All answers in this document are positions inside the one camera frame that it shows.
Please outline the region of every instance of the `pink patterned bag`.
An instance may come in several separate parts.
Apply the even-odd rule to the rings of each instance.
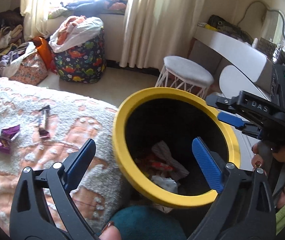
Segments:
[[[47,75],[47,68],[43,59],[38,52],[35,52],[23,59],[19,69],[9,80],[36,86],[43,81]]]

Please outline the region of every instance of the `yellow trash can rim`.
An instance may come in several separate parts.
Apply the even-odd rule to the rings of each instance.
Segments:
[[[113,151],[121,172],[131,185],[150,200],[173,208],[191,208],[212,203],[217,192],[210,190],[202,195],[183,196],[168,192],[150,181],[133,161],[126,144],[125,127],[132,112],[141,104],[159,98],[176,99],[189,103],[207,114],[221,130],[228,148],[229,161],[240,166],[238,141],[231,126],[218,120],[218,111],[206,102],[185,91],[174,88],[147,88],[129,96],[119,107],[113,124]]]

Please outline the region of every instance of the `baseboard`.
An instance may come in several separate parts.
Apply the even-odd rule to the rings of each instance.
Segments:
[[[131,68],[129,66],[127,67],[120,67],[119,63],[117,63],[114,60],[106,60],[107,61],[107,67],[112,67],[112,68],[118,68],[118,69],[124,69],[124,70],[129,70],[129,71],[135,71],[143,74],[148,74],[148,75],[153,75],[158,77],[159,76],[159,70],[156,68],[137,68],[135,66],[134,68]]]

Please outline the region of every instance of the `gray stool cushion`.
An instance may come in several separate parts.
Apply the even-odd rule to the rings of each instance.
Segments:
[[[164,64],[170,73],[188,84],[210,87],[214,82],[213,76],[207,70],[189,59],[178,56],[167,56],[164,58]]]

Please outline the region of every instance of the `stool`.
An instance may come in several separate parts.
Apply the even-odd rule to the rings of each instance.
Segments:
[[[169,73],[175,76],[175,80],[170,85],[180,89],[184,86],[184,90],[191,92],[194,86],[200,87],[201,90],[197,96],[205,98],[209,87],[214,82],[213,76],[199,64],[178,56],[168,56],[164,58],[164,66],[161,70],[155,87],[162,87],[165,81],[165,87],[168,85]]]

